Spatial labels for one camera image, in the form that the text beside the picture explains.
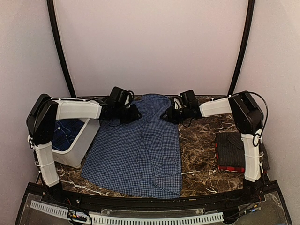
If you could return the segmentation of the blue checked long sleeve shirt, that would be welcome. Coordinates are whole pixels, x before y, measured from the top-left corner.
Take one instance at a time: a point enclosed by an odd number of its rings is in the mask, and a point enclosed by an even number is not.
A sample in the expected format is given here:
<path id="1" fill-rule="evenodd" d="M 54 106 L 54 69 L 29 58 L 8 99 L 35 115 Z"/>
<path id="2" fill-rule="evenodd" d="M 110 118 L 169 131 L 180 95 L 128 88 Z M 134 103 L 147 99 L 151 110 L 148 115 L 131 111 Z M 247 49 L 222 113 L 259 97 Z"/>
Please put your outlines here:
<path id="1" fill-rule="evenodd" d="M 167 96 L 134 101 L 142 117 L 129 124 L 102 120 L 81 177 L 111 191 L 139 197 L 178 198 L 182 189 L 179 131 L 160 117 Z"/>

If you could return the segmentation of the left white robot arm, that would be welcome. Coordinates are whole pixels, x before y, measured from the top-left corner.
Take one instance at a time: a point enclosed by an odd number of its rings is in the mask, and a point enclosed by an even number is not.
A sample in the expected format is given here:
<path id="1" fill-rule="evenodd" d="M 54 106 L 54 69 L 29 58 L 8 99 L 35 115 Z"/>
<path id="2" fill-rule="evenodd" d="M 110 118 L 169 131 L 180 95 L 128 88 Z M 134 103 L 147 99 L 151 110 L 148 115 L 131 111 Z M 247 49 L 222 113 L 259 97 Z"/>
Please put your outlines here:
<path id="1" fill-rule="evenodd" d="M 26 119 L 29 133 L 27 141 L 37 156 L 36 166 L 41 172 L 42 180 L 50 187 L 48 197 L 55 204 L 63 204 L 66 201 L 66 193 L 56 187 L 60 179 L 55 163 L 80 167 L 98 132 L 98 119 L 118 119 L 120 123 L 128 124 L 141 117 L 136 105 L 129 103 L 129 96 L 125 96 L 122 100 L 109 97 L 106 101 L 102 101 L 40 95 Z M 55 123 L 71 119 L 82 121 L 83 127 L 66 150 L 55 150 L 53 147 Z"/>

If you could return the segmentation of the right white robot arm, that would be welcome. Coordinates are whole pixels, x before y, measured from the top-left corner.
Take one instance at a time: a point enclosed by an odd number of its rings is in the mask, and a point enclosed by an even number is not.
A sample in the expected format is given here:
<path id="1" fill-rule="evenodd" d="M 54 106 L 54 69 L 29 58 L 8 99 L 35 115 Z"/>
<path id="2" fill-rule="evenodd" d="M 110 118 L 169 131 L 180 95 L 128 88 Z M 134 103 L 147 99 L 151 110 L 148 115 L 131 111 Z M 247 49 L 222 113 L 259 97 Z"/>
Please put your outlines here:
<path id="1" fill-rule="evenodd" d="M 221 114 L 232 114 L 235 126 L 241 133 L 244 146 L 244 179 L 258 181 L 263 173 L 263 153 L 259 150 L 265 124 L 264 114 L 252 97 L 253 93 L 243 91 L 217 100 L 200 104 L 193 90 L 188 90 L 172 99 L 172 105 L 160 116 L 173 124 L 186 119 L 200 119 Z"/>

